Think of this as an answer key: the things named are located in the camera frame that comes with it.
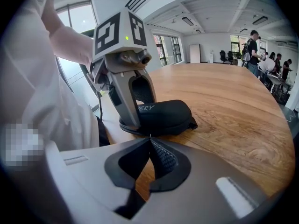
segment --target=backpack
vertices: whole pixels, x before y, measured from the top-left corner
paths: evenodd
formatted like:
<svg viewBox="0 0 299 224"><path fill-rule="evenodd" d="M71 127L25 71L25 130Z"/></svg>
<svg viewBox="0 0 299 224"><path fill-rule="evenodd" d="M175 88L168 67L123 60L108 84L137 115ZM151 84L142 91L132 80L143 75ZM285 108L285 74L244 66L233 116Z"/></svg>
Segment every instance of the backpack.
<svg viewBox="0 0 299 224"><path fill-rule="evenodd" d="M250 61L250 53L249 53L249 50L248 50L248 46L250 44L250 42L252 41L253 39L250 38L247 43L244 44L244 48L243 48L243 51L242 51L242 54L243 54L243 60L248 62Z"/></svg>

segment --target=desk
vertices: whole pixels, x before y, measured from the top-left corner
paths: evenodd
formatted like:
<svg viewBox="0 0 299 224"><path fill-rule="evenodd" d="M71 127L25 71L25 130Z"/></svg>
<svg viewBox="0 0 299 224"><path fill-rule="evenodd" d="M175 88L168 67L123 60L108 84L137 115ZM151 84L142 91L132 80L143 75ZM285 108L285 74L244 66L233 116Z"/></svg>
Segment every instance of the desk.
<svg viewBox="0 0 299 224"><path fill-rule="evenodd" d="M269 196L286 187L295 169L292 135L266 87L246 68L225 64L177 64L150 73L157 101L181 99L198 128L165 140L214 153L252 178ZM112 143L134 139L119 128L108 96L102 98L103 121ZM149 198L154 180L151 161L136 182Z"/></svg>
<svg viewBox="0 0 299 224"><path fill-rule="evenodd" d="M282 83L282 81L278 80L277 78L271 75L267 75L267 77L272 81L273 85L280 85Z"/></svg>

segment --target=black cable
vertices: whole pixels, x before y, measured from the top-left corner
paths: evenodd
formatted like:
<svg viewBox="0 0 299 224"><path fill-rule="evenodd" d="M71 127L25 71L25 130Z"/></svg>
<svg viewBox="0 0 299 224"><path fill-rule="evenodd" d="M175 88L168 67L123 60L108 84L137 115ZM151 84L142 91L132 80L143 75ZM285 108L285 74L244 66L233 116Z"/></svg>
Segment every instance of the black cable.
<svg viewBox="0 0 299 224"><path fill-rule="evenodd" d="M98 97L98 100L99 100L99 108L100 108L100 112L101 112L101 114L100 114L100 120L102 121L102 119L103 119L103 110L102 110L101 95L100 95L100 92L96 91L96 93L97 93L97 97Z"/></svg>

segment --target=ceiling light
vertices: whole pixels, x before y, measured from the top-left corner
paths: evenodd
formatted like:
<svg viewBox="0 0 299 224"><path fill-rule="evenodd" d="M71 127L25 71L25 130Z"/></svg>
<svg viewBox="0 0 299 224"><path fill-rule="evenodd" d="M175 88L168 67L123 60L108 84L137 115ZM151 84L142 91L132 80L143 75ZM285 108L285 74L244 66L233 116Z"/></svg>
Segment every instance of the ceiling light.
<svg viewBox="0 0 299 224"><path fill-rule="evenodd" d="M184 22L187 22L190 26L194 25L193 22L190 21L187 17L183 17L182 19L183 19Z"/></svg>
<svg viewBox="0 0 299 224"><path fill-rule="evenodd" d="M286 44L286 42L284 41L275 41L276 43L283 43L283 44Z"/></svg>
<svg viewBox="0 0 299 224"><path fill-rule="evenodd" d="M253 25L258 25L264 21L268 20L268 17L262 16L261 18L257 19L256 21L254 21L252 24Z"/></svg>

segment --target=office chair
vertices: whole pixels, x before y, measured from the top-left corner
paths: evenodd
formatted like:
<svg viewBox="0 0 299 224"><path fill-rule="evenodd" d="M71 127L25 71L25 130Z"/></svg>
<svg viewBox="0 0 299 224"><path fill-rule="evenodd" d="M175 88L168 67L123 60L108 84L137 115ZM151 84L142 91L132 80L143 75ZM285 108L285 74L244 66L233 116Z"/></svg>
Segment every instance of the office chair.
<svg viewBox="0 0 299 224"><path fill-rule="evenodd" d="M223 63L225 63L227 61L226 57L225 57L225 51L221 51L220 52L220 60L223 61Z"/></svg>
<svg viewBox="0 0 299 224"><path fill-rule="evenodd" d="M234 58L233 58L233 53L232 53L231 51L229 51L229 52L228 52L228 61L229 61L230 63L232 63L233 60L234 60Z"/></svg>

